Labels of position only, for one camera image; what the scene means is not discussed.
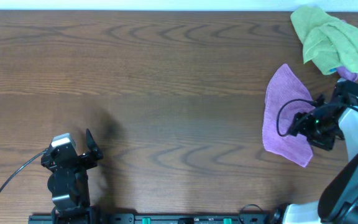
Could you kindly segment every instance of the wood grain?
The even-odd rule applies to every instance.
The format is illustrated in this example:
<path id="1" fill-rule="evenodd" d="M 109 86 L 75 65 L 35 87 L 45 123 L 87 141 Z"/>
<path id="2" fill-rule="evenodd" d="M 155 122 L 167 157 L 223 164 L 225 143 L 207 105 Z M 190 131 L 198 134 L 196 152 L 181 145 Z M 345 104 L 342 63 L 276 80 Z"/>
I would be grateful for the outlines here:
<path id="1" fill-rule="evenodd" d="M 358 27 L 358 14 L 338 13 Z M 289 12 L 0 11 L 0 186 L 51 139 L 90 128 L 105 159 L 92 202 L 141 213 L 236 213 L 319 199 L 343 142 L 307 168 L 264 150 L 267 83 L 284 63 L 313 96 Z M 0 195 L 0 223 L 51 211 L 39 160 Z"/>

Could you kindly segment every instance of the black cable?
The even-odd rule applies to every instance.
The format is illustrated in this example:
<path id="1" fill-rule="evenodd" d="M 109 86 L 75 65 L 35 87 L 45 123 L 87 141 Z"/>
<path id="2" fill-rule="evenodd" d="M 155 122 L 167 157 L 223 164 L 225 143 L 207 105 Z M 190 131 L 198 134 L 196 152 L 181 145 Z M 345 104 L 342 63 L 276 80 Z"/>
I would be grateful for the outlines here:
<path id="1" fill-rule="evenodd" d="M 286 103 L 280 108 L 280 110 L 278 111 L 277 120 L 276 120 L 277 134 L 278 134 L 279 136 L 281 136 L 281 137 L 285 137 L 285 136 L 289 135 L 291 132 L 290 132 L 290 129 L 288 128 L 288 131 L 287 131 L 285 134 L 280 133 L 280 128 L 279 128 L 279 126 L 278 126 L 278 123 L 280 122 L 280 114 L 281 114 L 281 112 L 283 111 L 283 109 L 284 109 L 287 105 L 289 105 L 289 104 L 292 103 L 292 102 L 296 102 L 296 101 L 306 102 L 306 103 L 309 103 L 309 104 L 312 105 L 312 106 L 315 104 L 314 101 L 304 100 L 304 99 L 294 99 L 294 100 L 290 100 L 290 101 L 286 102 Z"/>
<path id="2" fill-rule="evenodd" d="M 289 135 L 289 134 L 293 131 L 293 129 L 295 129 L 297 126 L 299 126 L 299 125 L 300 125 L 308 116 L 310 116 L 311 114 L 315 113 L 315 112 L 318 111 L 318 110 L 327 108 L 327 107 L 331 107 L 331 106 L 344 106 L 344 107 L 346 107 L 346 108 L 350 108 L 350 109 L 352 109 L 352 110 L 358 112 L 358 108 L 356 108 L 356 107 L 354 107 L 354 106 L 351 106 L 351 105 L 347 105 L 347 104 L 345 104 L 345 103 L 329 103 L 329 104 L 326 104 L 326 105 L 323 105 L 323 106 L 320 106 L 320 107 L 318 107 L 318 108 L 315 108 L 315 109 L 311 110 L 309 113 L 305 114 L 301 119 L 299 119 L 299 120 L 295 123 L 295 125 L 293 126 L 292 129 L 288 128 L 287 132 L 286 132 L 285 134 L 282 134 L 282 133 L 280 133 L 280 128 L 279 128 L 279 126 L 278 126 L 278 122 L 280 121 L 280 113 L 281 113 L 281 111 L 284 109 L 284 107 L 285 107 L 286 105 L 288 105 L 289 103 L 292 103 L 292 102 L 294 102 L 294 101 L 304 101 L 304 102 L 310 103 L 311 105 L 314 104 L 314 101 L 308 101 L 308 100 L 303 100 L 303 99 L 295 99 L 295 100 L 291 100 L 291 101 L 286 102 L 286 103 L 280 108 L 280 110 L 278 111 L 278 115 L 277 115 L 277 123 L 276 123 L 277 134 L 278 134 L 279 136 L 281 136 L 281 137 L 285 137 L 285 136 Z"/>
<path id="3" fill-rule="evenodd" d="M 253 206 L 253 207 L 257 207 L 257 208 L 259 208 L 259 210 L 260 210 L 261 212 L 264 212 L 264 210 L 261 209 L 261 208 L 260 208 L 258 205 L 256 205 L 256 204 L 248 204 L 248 205 L 244 206 L 244 207 L 240 210 L 239 216 L 238 216 L 238 220 L 239 220 L 239 222 L 240 222 L 241 224 L 244 224 L 244 221 L 241 220 L 240 215 L 242 214 L 242 212 L 243 212 L 246 208 L 252 207 L 252 206 Z"/>
<path id="4" fill-rule="evenodd" d="M 34 156 L 33 158 L 31 158 L 29 161 L 27 161 L 25 164 L 23 164 L 22 167 L 18 168 L 6 181 L 5 183 L 1 186 L 0 188 L 0 193 L 2 192 L 2 190 L 4 190 L 4 188 L 6 187 L 6 185 L 9 183 L 9 181 L 12 180 L 13 177 L 16 176 L 17 173 L 19 173 L 23 168 L 25 168 L 27 165 L 29 165 L 32 161 L 34 161 L 36 158 L 38 158 L 39 156 L 43 155 L 46 153 L 46 150 L 38 153 L 36 156 Z"/>

